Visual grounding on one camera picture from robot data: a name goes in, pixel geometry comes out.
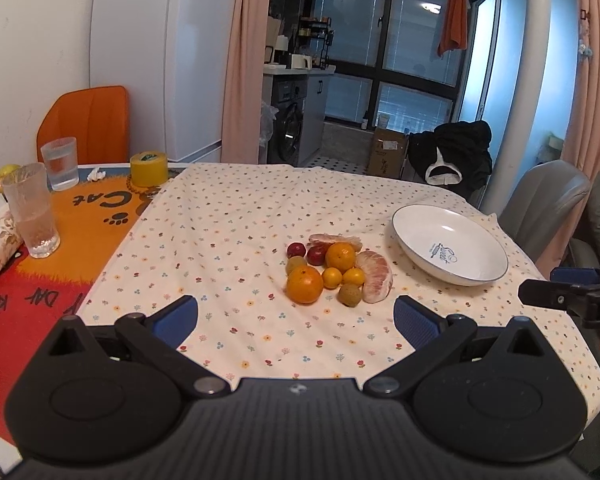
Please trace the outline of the large pomelo segment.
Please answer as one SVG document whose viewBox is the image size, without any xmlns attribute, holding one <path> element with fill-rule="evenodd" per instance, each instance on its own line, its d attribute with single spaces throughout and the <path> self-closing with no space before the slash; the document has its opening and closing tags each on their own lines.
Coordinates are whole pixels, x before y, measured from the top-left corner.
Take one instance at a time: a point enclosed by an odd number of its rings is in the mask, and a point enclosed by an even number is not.
<svg viewBox="0 0 600 480">
<path fill-rule="evenodd" d="M 365 274 L 362 285 L 363 300 L 368 304 L 377 304 L 384 300 L 392 289 L 393 274 L 388 260 L 371 250 L 364 250 L 356 256 L 356 266 Z"/>
</svg>

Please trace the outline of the green-brown longan front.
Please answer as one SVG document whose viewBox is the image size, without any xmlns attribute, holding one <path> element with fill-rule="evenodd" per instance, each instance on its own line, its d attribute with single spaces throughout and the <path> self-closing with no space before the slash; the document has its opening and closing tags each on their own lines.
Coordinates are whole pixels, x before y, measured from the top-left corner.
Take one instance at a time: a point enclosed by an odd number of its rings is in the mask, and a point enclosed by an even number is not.
<svg viewBox="0 0 600 480">
<path fill-rule="evenodd" d="M 362 297 L 361 287 L 351 283 L 342 284 L 337 294 L 340 304 L 348 308 L 355 308 L 362 301 Z"/>
</svg>

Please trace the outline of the green-brown longan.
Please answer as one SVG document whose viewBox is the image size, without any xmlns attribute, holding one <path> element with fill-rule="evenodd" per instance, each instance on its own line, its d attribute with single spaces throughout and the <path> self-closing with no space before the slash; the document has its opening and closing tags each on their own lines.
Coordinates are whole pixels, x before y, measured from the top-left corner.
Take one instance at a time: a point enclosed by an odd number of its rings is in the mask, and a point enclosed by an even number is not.
<svg viewBox="0 0 600 480">
<path fill-rule="evenodd" d="M 301 268 L 302 266 L 307 266 L 306 259 L 302 256 L 292 256 L 287 259 L 286 263 L 286 274 L 290 275 L 294 270 Z"/>
<path fill-rule="evenodd" d="M 355 308 L 362 301 L 362 297 L 361 287 L 351 283 L 342 284 L 337 294 L 340 304 L 348 308 Z"/>
</svg>

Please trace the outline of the small kumquat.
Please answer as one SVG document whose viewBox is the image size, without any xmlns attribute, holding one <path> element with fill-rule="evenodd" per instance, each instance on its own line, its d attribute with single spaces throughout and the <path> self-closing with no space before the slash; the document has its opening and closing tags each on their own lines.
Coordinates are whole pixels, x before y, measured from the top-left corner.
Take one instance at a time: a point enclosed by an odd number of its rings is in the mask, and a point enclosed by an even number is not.
<svg viewBox="0 0 600 480">
<path fill-rule="evenodd" d="M 342 274 L 342 284 L 350 284 L 361 287 L 366 281 L 365 273 L 362 269 L 354 266 Z"/>
<path fill-rule="evenodd" d="M 342 273 L 337 268 L 326 268 L 322 273 L 323 285 L 326 289 L 333 290 L 342 283 Z"/>
</svg>

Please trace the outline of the large orange back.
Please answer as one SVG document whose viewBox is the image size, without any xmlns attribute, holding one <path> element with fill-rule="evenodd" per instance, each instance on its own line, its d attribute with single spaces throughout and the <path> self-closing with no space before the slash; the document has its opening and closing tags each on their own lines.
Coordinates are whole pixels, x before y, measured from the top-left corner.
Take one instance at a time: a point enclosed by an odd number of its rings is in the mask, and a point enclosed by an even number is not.
<svg viewBox="0 0 600 480">
<path fill-rule="evenodd" d="M 335 268 L 341 273 L 355 266 L 356 250 L 346 242 L 331 244 L 325 254 L 325 266 Z"/>
</svg>

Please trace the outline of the large orange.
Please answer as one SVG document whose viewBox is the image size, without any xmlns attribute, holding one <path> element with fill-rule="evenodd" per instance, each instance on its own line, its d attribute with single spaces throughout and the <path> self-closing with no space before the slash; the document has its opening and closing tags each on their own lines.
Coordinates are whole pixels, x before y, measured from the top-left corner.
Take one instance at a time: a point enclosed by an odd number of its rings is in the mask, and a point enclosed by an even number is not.
<svg viewBox="0 0 600 480">
<path fill-rule="evenodd" d="M 331 244 L 325 254 L 325 266 L 335 268 L 341 273 L 355 266 L 356 250 L 346 242 Z"/>
<path fill-rule="evenodd" d="M 298 266 L 287 276 L 285 292 L 295 304 L 314 304 L 324 288 L 322 274 L 313 266 Z"/>
</svg>

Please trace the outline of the large orange front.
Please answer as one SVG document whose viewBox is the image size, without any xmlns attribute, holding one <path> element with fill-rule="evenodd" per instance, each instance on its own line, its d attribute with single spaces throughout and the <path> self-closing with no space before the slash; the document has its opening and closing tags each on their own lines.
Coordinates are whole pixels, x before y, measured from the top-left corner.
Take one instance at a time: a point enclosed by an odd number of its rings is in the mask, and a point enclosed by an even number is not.
<svg viewBox="0 0 600 480">
<path fill-rule="evenodd" d="M 295 304 L 314 304 L 324 288 L 322 274 L 313 266 L 298 266 L 287 276 L 285 292 Z"/>
</svg>

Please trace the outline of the dark red jujube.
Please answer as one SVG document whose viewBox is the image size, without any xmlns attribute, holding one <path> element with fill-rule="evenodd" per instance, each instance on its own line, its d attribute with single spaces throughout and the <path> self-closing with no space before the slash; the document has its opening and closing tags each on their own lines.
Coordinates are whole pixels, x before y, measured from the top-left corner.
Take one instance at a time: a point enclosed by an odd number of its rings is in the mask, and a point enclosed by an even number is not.
<svg viewBox="0 0 600 480">
<path fill-rule="evenodd" d="M 311 266 L 322 266 L 325 263 L 329 244 L 312 245 L 306 252 L 306 261 Z"/>
</svg>

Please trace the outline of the small pomelo segment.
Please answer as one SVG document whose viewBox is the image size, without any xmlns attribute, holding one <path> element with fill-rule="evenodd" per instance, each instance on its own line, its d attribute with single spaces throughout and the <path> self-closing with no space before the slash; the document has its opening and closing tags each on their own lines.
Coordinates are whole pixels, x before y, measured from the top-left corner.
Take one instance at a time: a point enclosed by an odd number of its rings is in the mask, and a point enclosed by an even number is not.
<svg viewBox="0 0 600 480">
<path fill-rule="evenodd" d="M 349 244 L 356 252 L 362 250 L 363 244 L 357 236 L 332 235 L 326 233 L 317 233 L 309 236 L 309 246 L 330 246 L 337 243 Z"/>
</svg>

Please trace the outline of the white plate blue rim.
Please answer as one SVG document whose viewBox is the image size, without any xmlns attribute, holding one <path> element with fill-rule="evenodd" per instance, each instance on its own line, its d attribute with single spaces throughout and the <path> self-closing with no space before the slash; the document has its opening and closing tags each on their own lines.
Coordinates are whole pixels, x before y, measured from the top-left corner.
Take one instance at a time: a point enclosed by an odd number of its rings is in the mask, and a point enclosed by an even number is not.
<svg viewBox="0 0 600 480">
<path fill-rule="evenodd" d="M 398 209 L 392 227 L 419 269 L 457 286 L 492 284 L 508 271 L 506 251 L 483 226 L 442 207 L 414 204 Z"/>
</svg>

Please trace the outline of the grey chair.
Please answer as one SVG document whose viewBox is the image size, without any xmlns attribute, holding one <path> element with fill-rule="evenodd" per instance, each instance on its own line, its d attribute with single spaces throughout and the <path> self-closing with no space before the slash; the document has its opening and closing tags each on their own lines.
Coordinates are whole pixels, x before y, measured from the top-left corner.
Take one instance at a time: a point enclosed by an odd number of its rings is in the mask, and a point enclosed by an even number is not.
<svg viewBox="0 0 600 480">
<path fill-rule="evenodd" d="M 498 217 L 501 229 L 537 262 L 591 182 L 577 167 L 557 159 L 527 171 Z"/>
</svg>

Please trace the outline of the orange cat table mat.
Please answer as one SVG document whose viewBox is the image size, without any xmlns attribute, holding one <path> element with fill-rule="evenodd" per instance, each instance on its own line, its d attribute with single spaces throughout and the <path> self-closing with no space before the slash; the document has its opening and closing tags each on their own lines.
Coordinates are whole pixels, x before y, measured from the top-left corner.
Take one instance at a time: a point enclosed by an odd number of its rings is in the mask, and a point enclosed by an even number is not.
<svg viewBox="0 0 600 480">
<path fill-rule="evenodd" d="M 98 182 L 53 192 L 60 246 L 35 259 L 20 247 L 0 273 L 0 437 L 12 442 L 4 406 L 9 391 L 58 318 L 75 314 L 100 272 L 157 193 L 109 168 Z"/>
</svg>

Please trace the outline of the floral white tablecloth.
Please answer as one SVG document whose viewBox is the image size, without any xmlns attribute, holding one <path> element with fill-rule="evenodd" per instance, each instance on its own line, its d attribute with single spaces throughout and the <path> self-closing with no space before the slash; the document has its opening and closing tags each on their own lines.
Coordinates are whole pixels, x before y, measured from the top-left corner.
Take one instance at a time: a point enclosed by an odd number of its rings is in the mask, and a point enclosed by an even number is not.
<svg viewBox="0 0 600 480">
<path fill-rule="evenodd" d="M 422 272 L 391 220 L 424 204 L 457 212 L 504 248 L 507 273 L 457 287 Z M 393 323 L 401 295 L 485 326 L 531 318 L 600 412 L 600 367 L 568 314 L 527 307 L 519 284 L 539 272 L 494 217 L 423 184 L 284 165 L 195 164 L 151 201 L 99 275 L 80 317 L 109 325 L 181 296 L 198 304 L 184 356 L 237 384 L 246 377 L 359 382 L 413 348 Z"/>
</svg>

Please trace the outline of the yellow tape roll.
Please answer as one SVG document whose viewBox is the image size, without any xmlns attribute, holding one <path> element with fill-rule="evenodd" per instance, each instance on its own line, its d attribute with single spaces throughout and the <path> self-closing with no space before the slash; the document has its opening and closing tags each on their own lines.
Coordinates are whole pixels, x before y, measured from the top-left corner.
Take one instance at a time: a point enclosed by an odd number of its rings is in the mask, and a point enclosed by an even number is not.
<svg viewBox="0 0 600 480">
<path fill-rule="evenodd" d="M 130 175 L 134 186 L 155 188 L 169 180 L 168 159 L 161 152 L 140 152 L 130 158 Z"/>
</svg>

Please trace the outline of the black white jacket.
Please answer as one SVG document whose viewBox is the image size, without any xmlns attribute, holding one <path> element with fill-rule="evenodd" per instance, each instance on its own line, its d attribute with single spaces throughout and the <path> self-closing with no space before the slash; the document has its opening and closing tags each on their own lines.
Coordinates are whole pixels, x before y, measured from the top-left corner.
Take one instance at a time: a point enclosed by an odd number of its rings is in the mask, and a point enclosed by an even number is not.
<svg viewBox="0 0 600 480">
<path fill-rule="evenodd" d="M 411 134 L 406 158 L 425 183 L 470 200 L 492 174 L 491 140 L 491 128 L 483 120 L 447 122 Z"/>
</svg>

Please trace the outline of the cardboard box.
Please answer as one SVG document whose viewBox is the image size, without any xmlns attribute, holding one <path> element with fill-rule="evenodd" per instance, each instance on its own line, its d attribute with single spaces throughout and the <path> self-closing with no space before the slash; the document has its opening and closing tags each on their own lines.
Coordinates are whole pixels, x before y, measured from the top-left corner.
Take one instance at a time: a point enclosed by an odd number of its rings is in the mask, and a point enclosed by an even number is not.
<svg viewBox="0 0 600 480">
<path fill-rule="evenodd" d="M 407 134 L 376 128 L 366 174 L 373 177 L 399 179 L 405 159 L 407 139 Z"/>
</svg>

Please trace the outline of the frosted tall glass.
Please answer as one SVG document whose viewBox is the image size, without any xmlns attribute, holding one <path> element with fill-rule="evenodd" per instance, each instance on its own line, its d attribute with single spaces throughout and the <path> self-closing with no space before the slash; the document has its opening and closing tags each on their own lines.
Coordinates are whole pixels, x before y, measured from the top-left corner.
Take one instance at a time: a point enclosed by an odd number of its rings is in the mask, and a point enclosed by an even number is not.
<svg viewBox="0 0 600 480">
<path fill-rule="evenodd" d="M 52 211 L 47 174 L 42 162 L 19 167 L 1 178 L 17 232 L 29 255 L 35 259 L 50 256 L 60 245 Z"/>
</svg>

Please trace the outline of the clear water glass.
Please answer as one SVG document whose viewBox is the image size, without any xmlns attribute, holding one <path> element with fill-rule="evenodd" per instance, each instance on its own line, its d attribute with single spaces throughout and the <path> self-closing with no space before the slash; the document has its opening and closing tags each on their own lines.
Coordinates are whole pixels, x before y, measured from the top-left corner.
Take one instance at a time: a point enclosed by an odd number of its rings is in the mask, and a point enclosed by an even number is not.
<svg viewBox="0 0 600 480">
<path fill-rule="evenodd" d="M 44 144 L 41 148 L 50 186 L 56 192 L 73 188 L 79 182 L 76 138 L 66 136 Z"/>
</svg>

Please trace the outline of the green apple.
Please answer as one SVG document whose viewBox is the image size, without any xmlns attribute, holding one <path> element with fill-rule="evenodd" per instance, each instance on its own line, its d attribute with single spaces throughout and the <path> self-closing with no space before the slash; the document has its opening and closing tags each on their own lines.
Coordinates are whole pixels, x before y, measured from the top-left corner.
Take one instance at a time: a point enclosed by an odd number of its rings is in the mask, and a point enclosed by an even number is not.
<svg viewBox="0 0 600 480">
<path fill-rule="evenodd" d="M 19 168 L 20 166 L 18 164 L 8 164 L 3 166 L 0 169 L 0 180 L 4 179 L 4 177 L 8 176 L 9 174 L 11 174 Z"/>
</svg>

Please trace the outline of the orange chair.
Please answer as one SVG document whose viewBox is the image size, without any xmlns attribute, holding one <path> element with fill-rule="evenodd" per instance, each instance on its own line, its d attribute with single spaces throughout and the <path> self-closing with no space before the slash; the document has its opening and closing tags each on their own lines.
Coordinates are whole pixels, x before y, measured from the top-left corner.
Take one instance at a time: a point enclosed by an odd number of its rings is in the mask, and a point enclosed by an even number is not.
<svg viewBox="0 0 600 480">
<path fill-rule="evenodd" d="M 122 86 L 76 90 L 60 96 L 44 117 L 36 135 L 42 162 L 44 144 L 76 138 L 78 163 L 127 162 L 130 158 L 130 101 Z"/>
</svg>

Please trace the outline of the black washing machine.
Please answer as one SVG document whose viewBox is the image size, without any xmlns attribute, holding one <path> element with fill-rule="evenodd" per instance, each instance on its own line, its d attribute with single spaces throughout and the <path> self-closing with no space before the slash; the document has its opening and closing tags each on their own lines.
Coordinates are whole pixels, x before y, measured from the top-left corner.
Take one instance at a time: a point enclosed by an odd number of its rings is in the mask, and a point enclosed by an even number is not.
<svg viewBox="0 0 600 480">
<path fill-rule="evenodd" d="M 273 135 L 268 141 L 270 164 L 297 165 L 307 94 L 308 80 L 304 77 L 274 78 L 271 105 L 277 112 Z"/>
</svg>

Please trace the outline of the orange hanging towel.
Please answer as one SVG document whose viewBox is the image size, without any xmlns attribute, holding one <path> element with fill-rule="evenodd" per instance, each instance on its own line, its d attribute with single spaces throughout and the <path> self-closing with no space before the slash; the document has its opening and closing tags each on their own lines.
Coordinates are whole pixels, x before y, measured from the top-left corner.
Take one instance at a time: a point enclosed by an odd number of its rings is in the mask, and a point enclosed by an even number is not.
<svg viewBox="0 0 600 480">
<path fill-rule="evenodd" d="M 448 51 L 466 50 L 467 45 L 468 0 L 446 0 L 437 56 L 441 58 Z"/>
</svg>

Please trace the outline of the white refrigerator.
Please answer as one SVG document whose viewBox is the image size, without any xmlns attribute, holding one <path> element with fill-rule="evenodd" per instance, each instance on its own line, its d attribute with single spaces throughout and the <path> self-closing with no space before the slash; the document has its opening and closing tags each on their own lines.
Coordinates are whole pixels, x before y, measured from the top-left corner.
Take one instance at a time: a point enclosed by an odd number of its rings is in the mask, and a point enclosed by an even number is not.
<svg viewBox="0 0 600 480">
<path fill-rule="evenodd" d="M 235 0 L 93 0 L 90 83 L 122 86 L 130 151 L 218 162 Z"/>
</svg>

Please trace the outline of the white kettle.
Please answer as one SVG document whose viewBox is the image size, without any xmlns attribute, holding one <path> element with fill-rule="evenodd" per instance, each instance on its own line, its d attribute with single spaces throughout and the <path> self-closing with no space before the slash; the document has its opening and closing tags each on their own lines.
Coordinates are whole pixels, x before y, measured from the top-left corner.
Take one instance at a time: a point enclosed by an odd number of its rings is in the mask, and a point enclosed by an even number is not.
<svg viewBox="0 0 600 480">
<path fill-rule="evenodd" d="M 312 56 L 305 54 L 293 54 L 290 58 L 293 70 L 310 70 L 312 68 Z"/>
</svg>

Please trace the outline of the pink curtain left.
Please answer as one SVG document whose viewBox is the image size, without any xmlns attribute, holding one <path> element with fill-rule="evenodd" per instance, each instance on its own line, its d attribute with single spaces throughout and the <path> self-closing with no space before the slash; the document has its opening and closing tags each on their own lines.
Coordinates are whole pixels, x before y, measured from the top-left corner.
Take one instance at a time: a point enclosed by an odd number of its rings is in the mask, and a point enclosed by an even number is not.
<svg viewBox="0 0 600 480">
<path fill-rule="evenodd" d="M 259 160 L 269 1 L 235 0 L 224 89 L 222 162 L 255 164 Z"/>
</svg>

